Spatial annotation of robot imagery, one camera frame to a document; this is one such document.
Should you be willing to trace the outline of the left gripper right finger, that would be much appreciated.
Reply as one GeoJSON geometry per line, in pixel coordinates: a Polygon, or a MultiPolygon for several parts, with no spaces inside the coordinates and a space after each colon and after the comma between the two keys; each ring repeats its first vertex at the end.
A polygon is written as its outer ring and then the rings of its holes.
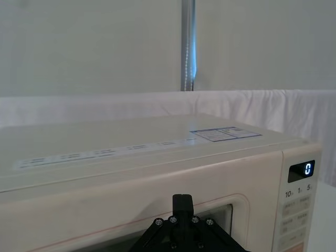
{"type": "Polygon", "coordinates": [[[183,251],[245,251],[213,219],[194,215],[192,196],[183,195],[183,251]]]}

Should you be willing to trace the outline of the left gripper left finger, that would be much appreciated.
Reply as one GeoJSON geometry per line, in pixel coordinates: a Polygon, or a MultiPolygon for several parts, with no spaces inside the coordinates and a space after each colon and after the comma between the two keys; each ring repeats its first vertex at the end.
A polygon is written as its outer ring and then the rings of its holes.
{"type": "Polygon", "coordinates": [[[174,232],[183,222],[183,194],[172,197],[172,215],[164,220],[156,218],[129,251],[171,251],[177,247],[174,232]]]}

